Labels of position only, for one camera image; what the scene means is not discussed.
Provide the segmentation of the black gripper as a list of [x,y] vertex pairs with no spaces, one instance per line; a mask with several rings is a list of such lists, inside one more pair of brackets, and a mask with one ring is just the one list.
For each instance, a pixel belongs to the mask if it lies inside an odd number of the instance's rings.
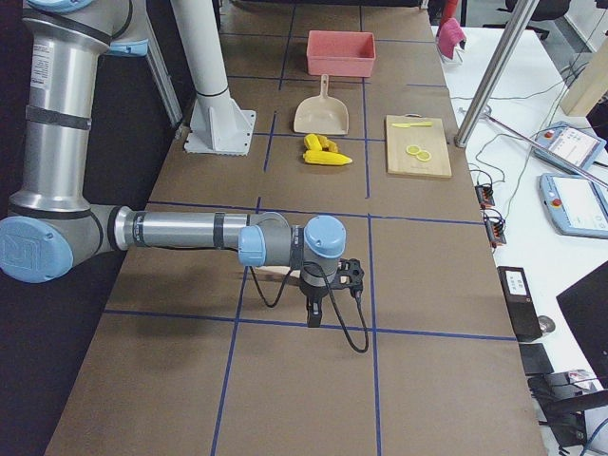
[[300,270],[299,289],[307,298],[307,326],[319,328],[322,322],[322,299],[329,294],[333,272],[328,273],[317,263],[305,261]]

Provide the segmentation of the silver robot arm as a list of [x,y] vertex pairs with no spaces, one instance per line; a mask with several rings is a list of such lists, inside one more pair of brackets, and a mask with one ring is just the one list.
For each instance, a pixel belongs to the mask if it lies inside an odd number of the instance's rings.
[[331,216],[293,226],[278,213],[134,211],[83,195],[86,152],[100,56],[147,52],[151,27],[143,1],[27,1],[33,34],[21,189],[1,222],[1,269],[42,283],[80,263],[131,247],[230,250],[249,268],[298,272],[307,323],[346,274],[344,225]]

